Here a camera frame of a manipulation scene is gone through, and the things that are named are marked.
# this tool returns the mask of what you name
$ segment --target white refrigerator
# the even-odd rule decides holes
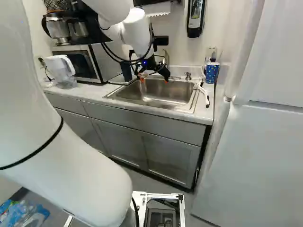
[[[234,0],[192,214],[303,226],[303,1]]]

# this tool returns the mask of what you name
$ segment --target stainless steel sink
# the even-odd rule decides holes
[[[193,113],[197,100],[195,96],[194,81],[179,79],[165,83],[163,79],[146,78],[143,83],[137,80],[108,94],[106,98]]]

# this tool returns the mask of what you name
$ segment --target floor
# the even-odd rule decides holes
[[[193,217],[190,215],[190,209],[193,202],[193,194],[186,193],[179,189],[176,189],[170,185],[165,183],[161,183],[156,181],[152,178],[144,176],[136,171],[124,168],[130,175],[133,181],[133,190],[134,191],[143,191],[143,192],[152,192],[152,193],[183,193],[185,196],[185,224],[187,227],[213,227],[198,218]],[[47,208],[51,215],[45,221],[43,227],[63,227],[68,215],[61,211],[59,208],[51,204],[49,201],[45,200],[44,198],[40,197],[39,195],[29,192],[25,198],[27,201],[32,201],[38,204],[42,204],[45,208]],[[74,220],[71,227],[87,227],[87,225]]]

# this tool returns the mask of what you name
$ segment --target paper towel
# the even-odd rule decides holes
[[[141,6],[140,8],[144,9],[146,16],[156,17],[170,14],[170,5],[170,1],[165,1],[161,3]]]

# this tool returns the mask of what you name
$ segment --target microwave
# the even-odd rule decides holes
[[[124,56],[120,44],[107,42],[107,45],[117,55]],[[132,74],[130,66],[112,60],[101,44],[54,46],[52,52],[53,55],[67,55],[75,68],[77,81],[104,83],[121,74],[124,77]]]

